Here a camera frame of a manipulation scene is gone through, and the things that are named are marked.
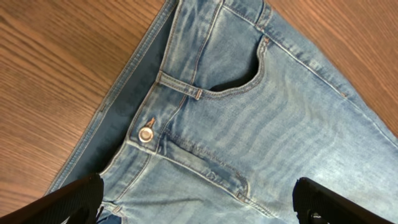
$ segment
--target faded denim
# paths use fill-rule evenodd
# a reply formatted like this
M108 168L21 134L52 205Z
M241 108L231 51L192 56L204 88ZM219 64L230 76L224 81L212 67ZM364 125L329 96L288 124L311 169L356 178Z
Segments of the faded denim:
M398 222L397 145L266 3L170 0L49 192L101 172L102 224L298 223L309 177Z

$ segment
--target light blue jeans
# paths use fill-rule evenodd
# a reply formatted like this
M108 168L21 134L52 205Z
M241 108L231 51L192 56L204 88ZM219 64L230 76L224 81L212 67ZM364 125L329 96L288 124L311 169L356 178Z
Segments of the light blue jeans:
M102 224L298 223L309 177L398 222L397 145L269 5L170 0L49 192L102 171Z

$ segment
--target front pocket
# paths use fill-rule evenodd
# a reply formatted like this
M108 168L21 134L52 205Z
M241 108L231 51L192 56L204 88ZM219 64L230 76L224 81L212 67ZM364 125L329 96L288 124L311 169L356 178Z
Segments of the front pocket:
M208 99L217 99L217 98L224 98L231 95L238 95L245 93L255 86L257 86L264 74L265 74L265 57L266 57L266 49L268 45L269 39L266 37L262 37L260 43L257 46L256 56L258 61L258 67L256 74L253 75L246 75L240 77L238 79L228 81L226 83L215 85L214 87L210 88L209 90L203 90L201 94L202 98Z

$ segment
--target denim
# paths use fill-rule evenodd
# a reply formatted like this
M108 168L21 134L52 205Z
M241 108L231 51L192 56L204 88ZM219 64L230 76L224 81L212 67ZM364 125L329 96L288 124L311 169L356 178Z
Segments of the denim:
M49 192L90 172L102 224L298 223L300 177L398 222L397 138L257 0L164 4Z

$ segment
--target seam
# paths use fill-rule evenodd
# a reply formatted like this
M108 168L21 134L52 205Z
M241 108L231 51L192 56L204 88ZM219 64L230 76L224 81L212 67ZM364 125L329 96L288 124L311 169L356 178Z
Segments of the seam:
M136 142L136 141L127 140L126 143L127 143L128 145L132 146L132 147L137 148L137 150L143 151L143 152L145 152L145 153L147 153L147 154L155 155L155 154L153 154L153 153L150 153L150 152L155 152L153 149L148 148L147 146L140 145L140 144L139 144L138 142ZM139 147L137 147L137 145L138 145L139 147L143 147L144 149L147 149L147 150L150 151L150 152L147 152L147 151L145 151L145 150L140 149Z
M123 192L115 199L115 202L120 200L124 194L130 189L130 187L133 185L133 183L138 179L138 177L142 174L142 171L147 167L149 160L151 159L152 156L150 154L147 154L147 158L144 161L143 166L139 169L139 171L135 174L135 176L130 180L130 183L127 184L127 186L124 188Z
M263 1L260 16L254 22L256 24L256 26L259 26L259 23L262 21L263 17L265 16L266 9L267 9L267 4L265 1Z
M156 82L154 84L152 84L152 86L150 87L150 90L148 91L148 93L145 96L144 100L142 101L140 107L138 108L137 113L134 115L134 118L129 126L129 129L127 130L126 139L130 139L130 135L132 133L134 126L136 125L137 119L138 119L139 115L141 114L141 111L144 108L144 105L146 104L146 102L148 101L150 95L155 90L156 84L157 84Z
M302 62L301 60L299 60L295 55L293 55L289 50L287 50L285 48L285 46L283 46L283 44L277 42L276 40L274 40L272 38L272 36L269 35L270 40L272 40L276 45L278 45L278 47L280 47L284 52L286 52L289 56L291 56L295 61L297 61L299 64L303 65L307 70L309 70L310 72L312 72L315 76L317 76L320 80L322 80L324 83L326 83L328 86L330 86L330 88L332 88L333 90L335 90L340 96L341 96L341 92L337 89L337 87L335 87L334 85L332 85L330 82L328 82L323 76L319 75L316 71L314 71L312 68L310 68L306 63Z
M199 59L200 59L200 57L202 55L202 52L203 52L203 49L205 48L205 45L207 44L207 42L208 42L208 40L210 38L210 34L213 31L213 27L214 27L214 24L216 22L216 18L218 16L218 14L220 13L220 9L221 9L222 5L223 5L223 0L220 0L218 5L217 5L216 10L213 13L213 17L211 18L211 21L210 21L211 25L209 26L209 28L207 30L206 38L204 39L203 43L201 44L201 46L199 48L198 56L197 56L197 59L195 60L195 69L193 71L190 84L192 84L193 81L195 80L195 77L196 77L196 74L197 74L197 70L198 70L198 65L199 65Z
M186 95L184 95L184 96L182 97L182 99L181 99L181 101L180 101L179 107L178 107L176 110L173 111L173 114L171 115L171 117L169 118L169 120L163 125L163 127L162 127L160 133L164 133L164 131L165 131L167 125L169 125L170 121L171 121L171 120L174 118L174 116L180 111L182 105L183 105L184 102L185 102L185 99L187 99L187 96L186 96ZM156 144L156 149L155 149L155 153L156 153L156 154L158 153L159 145L160 145L160 136L159 136L159 138L158 138L158 140L157 140L157 144Z
M207 176L204 176L203 174L199 173L198 171L195 171L195 169L192 168L192 167L190 167L188 164L185 164L185 163L183 163L182 161L178 161L178 160L175 160L174 162L176 162L176 163L178 163L178 164L180 164L180 165L183 165L183 166L185 166L185 167L188 167L190 170L194 171L195 173L200 174L200 176L202 176L202 178L206 179L207 181L209 181L209 182L212 183L212 184L215 184L215 185L221 187L221 188L224 189L225 191L229 192L231 195L234 195L234 197L236 197L239 201L244 202L244 203L246 203L246 204L248 204L248 205L254 207L257 211L259 211L259 212L265 214L266 216L268 216L268 217L277 217L277 215L275 215L274 213L272 213L268 208L266 208L266 207L264 207L264 206L258 204L257 202L255 202L254 200L250 199L250 198L247 196L249 184L248 184L248 182L247 182L247 179L246 179L245 177L243 177L243 176L240 174L240 172L239 172L236 168L232 167L232 166L229 165L229 164L224 163L223 161L221 161L220 159L218 159L218 158L217 158L214 154L212 154L211 152L209 152L209 151L207 151L207 150L204 150L204 149L201 148L201 147L197 147L197 146L195 146L195 144L193 144L193 143L191 143L191 142L189 142L189 141L187 141L187 140L183 140L180 136L171 133L171 130L169 130L169 129L166 129L164 133L165 133L166 135L168 135L168 136L172 139L172 141L175 141L177 144L180 144L180 145L182 145L182 146L185 146L186 148L194 148L194 149L196 150L196 153L194 153L193 151L187 151L187 152L191 152L192 154L198 156L198 157L201 158L201 159L203 159L203 158L200 157L200 154L201 154L201 153L204 153L204 154L210 156L210 157L211 157L210 159L215 160L218 164L220 164L220 165L222 165L222 166L224 166L224 167L227 167L227 168L231 169L233 172L235 172L235 174L238 176L238 178L239 178L241 181L243 181L244 184L245 184L245 186L244 186L244 194L242 194L242 192L240 192L240 191L238 191L238 193L237 193L236 195L235 195L235 194L232 194L232 192L230 192L228 189L224 188L224 187L223 187L222 185L220 185L220 184L217 184L216 182L212 181L210 178L208 178Z
M102 170L102 171L99 173L100 176L103 177L104 175L106 175L106 174L110 171L110 169L111 169L111 167L113 166L113 164L116 162L116 160L117 160L117 159L119 158L119 156L122 154L122 151L124 150L124 144L125 144L125 143L122 144L122 146L119 148L118 152L114 155L114 157L111 159L111 162L105 167L105 169Z
M200 96L201 96L202 91L203 91L203 90L199 90L199 91L197 92L197 94L195 95L195 99L196 99L196 100L199 100L199 99L200 99Z
M239 202L244 203L245 205L249 205L250 207L252 207L252 208L255 209L256 211L258 211L260 214L262 214L262 215L264 215L264 216L266 216L266 217L277 218L277 217L274 216L272 213L266 213L266 212L264 212L264 211L267 211L267 210L263 209L261 206L257 205L256 203L252 202L251 200L248 200L248 201L251 202L251 203L243 202L242 200L240 200L240 198L238 198L238 195L239 195L239 194L236 194L236 195L235 195L235 194L232 194L228 189L224 188L222 185L217 184L217 183L215 183L215 182L209 180L209 179L208 179L207 177L205 177L203 174L197 172L196 170L192 169L191 167L187 166L186 164L184 164L184 163L182 163L182 162L180 162L180 161L176 161L176 160L170 159L170 158L168 158L168 157L166 157L166 156L162 156L162 155L159 155L159 154L158 154L158 156L160 156L160 157L162 157L162 158L164 158L164 159L167 159L168 161L173 162L174 164L177 164L177 165L179 165L179 166L182 166L182 167L184 167L184 168L190 170L191 172L195 173L196 175L199 175L199 176L200 176L202 179L204 179L205 181L209 182L210 184L212 184L212 185L214 185L214 186L216 186L216 187L219 187L219 188L223 189L227 194L230 194L233 198L235 198L235 199L238 200Z
M116 206L114 209L112 209L112 213L117 214L118 211L120 211L122 207L120 205Z
M104 210L107 210L112 213L112 211L117 207L113 202L102 201L101 206L104 207Z
M187 152L191 152L192 154L198 156L200 159L203 159L203 156L201 156L200 154L206 154L207 156L210 157L210 159L215 160L219 165L229 168L230 170L232 170L233 172L235 172L235 175L237 176L237 178L243 182L243 189L244 189L244 195L248 194L248 180L243 177L240 173L240 171L238 171L236 168L234 168L233 166L223 162L221 159L219 159L218 157L216 157L213 153L205 150L202 147L198 147L196 146L194 143L187 141L187 140L183 140L180 136L171 133L171 130L166 129L164 132L167 136L169 136L171 138L172 141L174 141L175 143L177 143L178 145L181 145L185 148L185 150Z
M121 220L122 220L121 224L128 224L129 223L129 221L127 220L127 216L124 214L124 212L121 209L119 209L115 213L115 215L117 215L117 216L119 216L121 218Z
M301 60L299 60L295 55L293 55L289 50L287 50L285 48L285 46L277 41L275 41L274 38L272 38L271 35L268 35L268 37L270 38L270 40L272 40L276 45L278 45L284 52L286 52L289 56L291 56L295 61L297 61L299 64L301 64L302 66L304 66L308 71L310 71L311 73L313 73L316 77L318 77L321 81L323 81L325 84L327 84L330 88L332 88L333 90L335 90L340 97L342 97L344 100L347 100L354 108L356 108L358 111L360 111L366 119L368 119L370 122L372 122L372 124L376 127L376 129L381 133L382 136L384 136L395 148L398 149L398 145L391 139L389 138L384 131L381 130L381 128L376 124L376 122L371 119L360 107L358 107L354 102L352 102L351 100L349 100L347 97L345 97L345 94L341 91L339 91L339 89L337 87L335 87L333 84L331 84L330 82L328 82L328 80L326 80L326 78L324 78L322 75L318 74L316 71L314 71L311 67L309 67L307 64L305 64L304 62L302 62Z
M170 80L171 82L175 82L175 80L173 80L173 79L171 79L170 77L167 77L167 76L162 76L162 78L167 79L167 80ZM161 81L160 81L159 83L160 83L160 84L163 84L163 85L165 85L165 86L170 85L170 86L172 86L172 87L174 87L174 88L176 88L176 89L178 89L178 90L181 90L183 93L186 93L186 94L189 94L190 96L193 96L193 93L191 93L192 90L185 90L185 89L182 88L182 87L175 86L175 84L173 84L173 83L163 83L163 82L161 82ZM186 85L187 88L192 88L194 92L197 92L196 90L199 89L199 88L194 87L194 86L188 86L188 84L185 84L185 83L184 83L183 85Z
M267 209L266 207L264 207L264 206L258 204L257 202L251 200L250 198L248 198L248 197L246 197L246 196L244 196L244 195L240 195L240 197L242 197L243 199L247 200L247 201L249 202L249 203L247 203L247 204L249 204L249 205L252 204L253 207L257 207L257 209L258 209L259 211L261 211L262 213L265 213L267 216L269 216L269 217L276 217L276 218L277 218L277 215L273 214L273 213L272 213L269 209Z
M233 14L237 15L241 19L245 20L246 22L250 23L252 26L256 27L256 23L251 20L250 18L246 17L245 15L241 14L238 11L235 11L234 9L230 8L228 5L224 4L223 7L227 9L228 11L232 12Z
M268 14L268 18L267 18L266 22L264 23L262 29L260 30L263 34L265 34L264 31L265 31L266 27L268 26L268 23L269 23L269 21L270 21L270 18L271 18L272 15L273 15L273 13L274 13L274 10L270 9L269 14Z
M162 61L162 64L160 65L160 69L159 70L163 70L164 65L166 64L166 61L167 61L167 57L169 56L170 46L172 45L172 41L173 41L173 38L174 38L175 27L177 26L177 21L180 18L181 9L182 9L182 5L179 5L178 12L174 16L175 21L173 21L172 29L171 29L170 34L169 34L170 40L167 41L167 48L166 48L166 51L164 53L165 56L164 56L164 59Z
M173 10L174 10L175 5L176 5L176 4L174 4L174 6L171 7L169 13L165 16L165 18L169 18L169 16L171 15L171 13L172 13ZM167 8L167 6L168 6L168 5L166 5L166 4L164 5L164 7L162 8L162 12L161 12L161 13L163 13L163 12L165 11L165 9ZM165 24L165 22L166 22L166 19L164 19L164 21L159 25L159 27L163 27L163 25ZM105 111L102 111L102 117L100 117L100 119L99 119L99 121L98 121L98 124L96 125L95 129L93 130L93 132L92 132L90 138L87 140L87 143L85 144L84 148L81 150L80 155L75 159L75 162L72 164L71 168L69 168L69 171L66 173L66 175L65 175L64 178L63 178L63 180L58 184L58 186L56 186L57 189L59 189L59 187L66 181L67 177L70 175L70 173L72 172L73 168L76 166L76 162L79 161L80 157L81 157L81 156L83 155L83 153L86 151L87 146L89 145L89 143L90 143L91 140L93 139L93 137L94 137L95 133L97 132L98 128L101 126L101 124L102 124L103 120L105 119L106 114L108 113L110 107L112 106L112 104L114 103L114 101L116 100L116 98L119 96L121 90L124 88L125 84L126 84L127 81L130 79L131 75L132 75L132 74L134 73L134 71L136 70L136 68L137 68L137 66L139 65L139 63L141 62L142 58L145 56L146 52L147 52L148 49L149 49L149 46L153 43L153 41L155 40L155 38L156 38L157 35L159 34L159 32L160 32L159 27L158 27L157 32L152 36L152 40L146 45L146 49L145 49L145 50L143 51L143 53L141 54L141 57L139 58L138 62L136 63L136 66L132 69L132 71L130 72L130 74L126 77L124 83L119 87L119 90L118 90L118 92L115 94L115 96L114 96L114 98L113 98L113 101L107 103L107 102L106 102L107 98L109 98L109 97L111 96L111 93L114 91L114 89L116 88L116 86L117 86L118 84L120 84L120 83L119 83L119 82L121 81L121 80L119 80L119 77L120 77L120 76L118 77L118 80L116 80L115 83L112 85L111 89L109 89L108 93L106 94L106 96L104 97L104 100L103 100L102 103L101 103L101 104L103 104L103 105L107 105ZM155 26L153 26L153 27L151 26L150 30L147 31L147 33L150 34L150 32L152 32L154 29L155 29ZM137 46L136 49L140 49L141 47L143 47L144 44L145 44L145 42L140 42L140 44ZM129 59L129 61L127 62L126 66L123 68L121 74L123 74L123 73L126 72L127 68L128 68L129 65L132 63L132 61L135 59L135 57L137 56L137 54L138 54L138 52L137 52L136 54L133 54L133 55L130 57L130 59ZM90 122L90 124L89 124L90 128L89 128L89 129L91 129L91 127L92 127L93 125L94 125L94 122L93 122L93 123ZM84 141L84 139L82 138L81 141L78 142L78 145L82 144L83 141ZM46 194L49 193L50 190L52 190L54 187L55 187L55 186L51 186L50 189L47 190Z
M243 89L241 91L237 91L237 92L231 93L231 94L227 94L226 93L224 96L223 95L218 96L217 93L212 93L212 92L207 92L206 91L206 95L211 95L211 96L214 96L214 97L203 96L202 98L205 98L205 99L208 99L208 100L220 100L220 99L230 98L230 97L235 96L235 95L240 95L240 94L246 93L246 92L252 90L258 84L260 84L260 82L261 82L263 77L264 77L264 74L259 74L259 77L258 77L258 79L256 81L254 81L251 85L247 86L247 88L245 88L245 89Z

